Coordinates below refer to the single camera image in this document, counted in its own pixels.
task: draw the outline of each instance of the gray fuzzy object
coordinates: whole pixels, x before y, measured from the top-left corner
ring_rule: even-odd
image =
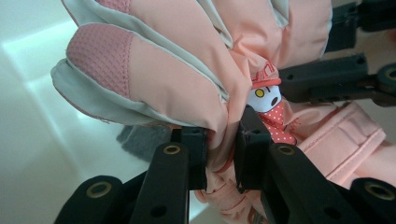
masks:
[[[170,139],[171,130],[163,125],[125,126],[117,136],[124,150],[147,162],[152,160],[155,149]]]

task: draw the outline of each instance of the white surface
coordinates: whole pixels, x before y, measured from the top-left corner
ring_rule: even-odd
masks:
[[[120,125],[80,114],[53,89],[50,69],[76,30],[60,0],[2,0],[0,8],[0,223],[52,223],[81,182],[126,181],[148,165],[120,148]],[[374,34],[360,42],[375,71],[396,61],[395,44],[384,40]],[[396,139],[395,108],[361,104]],[[205,207],[191,197],[193,223],[221,223]]]

